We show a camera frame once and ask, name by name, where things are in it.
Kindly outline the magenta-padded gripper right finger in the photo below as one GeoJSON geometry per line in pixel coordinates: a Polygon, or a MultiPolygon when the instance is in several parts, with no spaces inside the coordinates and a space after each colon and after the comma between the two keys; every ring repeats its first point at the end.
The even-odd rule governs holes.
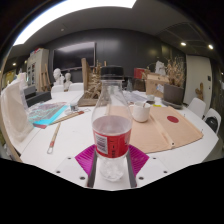
{"type": "Polygon", "coordinates": [[[132,145],[126,158],[131,188],[143,187],[169,175],[169,170],[157,157],[150,157],[132,145]]]}

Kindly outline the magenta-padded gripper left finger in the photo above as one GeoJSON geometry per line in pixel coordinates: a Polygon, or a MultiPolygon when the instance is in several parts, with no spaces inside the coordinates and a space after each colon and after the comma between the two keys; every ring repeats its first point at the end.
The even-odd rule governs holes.
{"type": "Polygon", "coordinates": [[[95,182],[97,155],[95,146],[89,146],[75,157],[68,156],[54,173],[76,185],[92,188],[95,182]]]}

